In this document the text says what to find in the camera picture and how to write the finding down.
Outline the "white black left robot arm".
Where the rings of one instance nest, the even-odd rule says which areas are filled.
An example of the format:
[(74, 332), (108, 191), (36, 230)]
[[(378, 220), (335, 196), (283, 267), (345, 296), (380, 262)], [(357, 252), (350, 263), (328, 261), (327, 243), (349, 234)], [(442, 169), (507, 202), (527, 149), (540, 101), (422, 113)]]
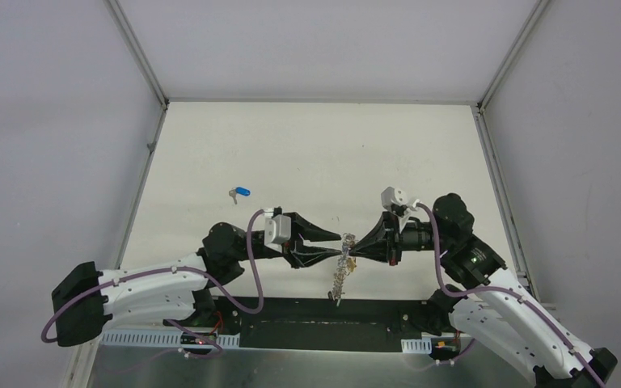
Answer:
[(204, 299), (212, 288), (245, 314), (264, 308), (259, 259), (284, 259), (291, 268), (308, 268), (339, 256), (325, 242), (339, 234), (320, 228), (295, 212), (261, 209), (242, 229), (227, 222), (209, 228), (199, 250), (166, 264), (100, 270), (95, 262), (77, 265), (52, 291), (54, 313), (40, 338), (60, 347), (84, 344), (104, 331), (152, 319), (208, 325), (214, 305)]

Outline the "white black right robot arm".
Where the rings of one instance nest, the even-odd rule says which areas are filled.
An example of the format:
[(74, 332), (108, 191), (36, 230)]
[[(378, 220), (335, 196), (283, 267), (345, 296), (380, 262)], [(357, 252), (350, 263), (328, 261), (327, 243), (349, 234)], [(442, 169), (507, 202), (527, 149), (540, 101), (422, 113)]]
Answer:
[(469, 335), (537, 387), (604, 387), (618, 364), (554, 318), (505, 261), (473, 232), (474, 216), (449, 193), (428, 207), (388, 187), (378, 224), (350, 251), (391, 266), (432, 251), (439, 288), (426, 302), (429, 333)]

